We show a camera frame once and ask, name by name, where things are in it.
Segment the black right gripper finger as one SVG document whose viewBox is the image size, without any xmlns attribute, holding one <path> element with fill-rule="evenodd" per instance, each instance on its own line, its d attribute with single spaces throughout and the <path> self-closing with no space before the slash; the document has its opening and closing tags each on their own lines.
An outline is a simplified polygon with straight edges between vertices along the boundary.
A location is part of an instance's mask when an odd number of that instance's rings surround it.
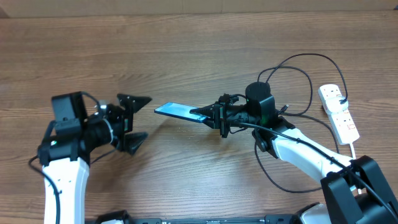
<svg viewBox="0 0 398 224">
<path fill-rule="evenodd" d="M 210 120 L 218 120 L 221 118 L 220 108 L 221 106 L 219 104 L 212 104 L 202 108 L 192 109 L 190 113 L 204 116 Z"/>
<path fill-rule="evenodd" d="M 206 120 L 204 120 L 203 122 L 205 125 L 207 125 L 208 127 L 210 127 L 211 129 L 220 129 L 221 127 L 221 121 L 220 119 L 210 119 L 207 118 Z"/>
</svg>

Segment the blue Samsung Galaxy smartphone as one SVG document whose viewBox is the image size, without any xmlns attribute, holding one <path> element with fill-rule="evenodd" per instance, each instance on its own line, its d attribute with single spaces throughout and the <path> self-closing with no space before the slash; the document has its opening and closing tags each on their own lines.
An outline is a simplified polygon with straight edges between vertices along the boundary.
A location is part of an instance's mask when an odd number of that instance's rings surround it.
<svg viewBox="0 0 398 224">
<path fill-rule="evenodd" d="M 186 121 L 192 121 L 196 123 L 204 123 L 207 120 L 206 116 L 191 113 L 191 110 L 196 109 L 197 107 L 183 105 L 180 103 L 167 102 L 166 104 L 156 108 L 154 113 L 170 116 L 173 118 L 183 119 Z"/>
</svg>

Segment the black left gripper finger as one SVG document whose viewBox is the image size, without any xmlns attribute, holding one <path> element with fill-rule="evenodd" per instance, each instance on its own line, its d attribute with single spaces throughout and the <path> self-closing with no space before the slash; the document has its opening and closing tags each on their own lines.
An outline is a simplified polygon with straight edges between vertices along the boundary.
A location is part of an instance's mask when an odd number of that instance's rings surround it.
<svg viewBox="0 0 398 224">
<path fill-rule="evenodd" d="M 119 104 L 130 113 L 137 113 L 145 105 L 152 101 L 149 96 L 132 96 L 125 94 L 117 94 Z"/>
<path fill-rule="evenodd" d="M 142 143 L 147 139 L 146 132 L 127 134 L 124 137 L 124 152 L 134 155 Z"/>
</svg>

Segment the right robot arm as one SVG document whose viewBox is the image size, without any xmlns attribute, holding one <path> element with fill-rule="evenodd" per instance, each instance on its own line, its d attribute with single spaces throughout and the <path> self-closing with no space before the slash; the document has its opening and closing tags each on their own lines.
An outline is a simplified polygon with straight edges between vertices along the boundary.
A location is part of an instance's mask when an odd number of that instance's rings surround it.
<svg viewBox="0 0 398 224">
<path fill-rule="evenodd" d="M 226 138 L 232 127 L 251 128 L 256 146 L 289 162 L 322 186 L 325 203 L 296 215 L 298 223 L 397 223 L 397 200 L 376 161 L 352 159 L 306 137 L 275 108 L 268 83 L 246 87 L 245 105 L 225 94 L 212 105 L 193 109 Z"/>
</svg>

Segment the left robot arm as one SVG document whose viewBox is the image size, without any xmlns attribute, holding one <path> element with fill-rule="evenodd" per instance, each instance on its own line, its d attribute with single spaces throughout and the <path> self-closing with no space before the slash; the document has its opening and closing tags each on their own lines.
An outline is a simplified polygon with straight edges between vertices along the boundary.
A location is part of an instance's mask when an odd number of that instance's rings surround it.
<svg viewBox="0 0 398 224">
<path fill-rule="evenodd" d="M 148 137 L 134 133 L 133 117 L 151 102 L 149 96 L 119 93 L 118 105 L 101 105 L 88 115 L 85 91 L 52 97 L 55 119 L 46 129 L 37 148 L 36 159 L 44 177 L 45 223 L 84 223 L 86 183 L 90 174 L 90 154 L 101 146 L 134 155 Z"/>
</svg>

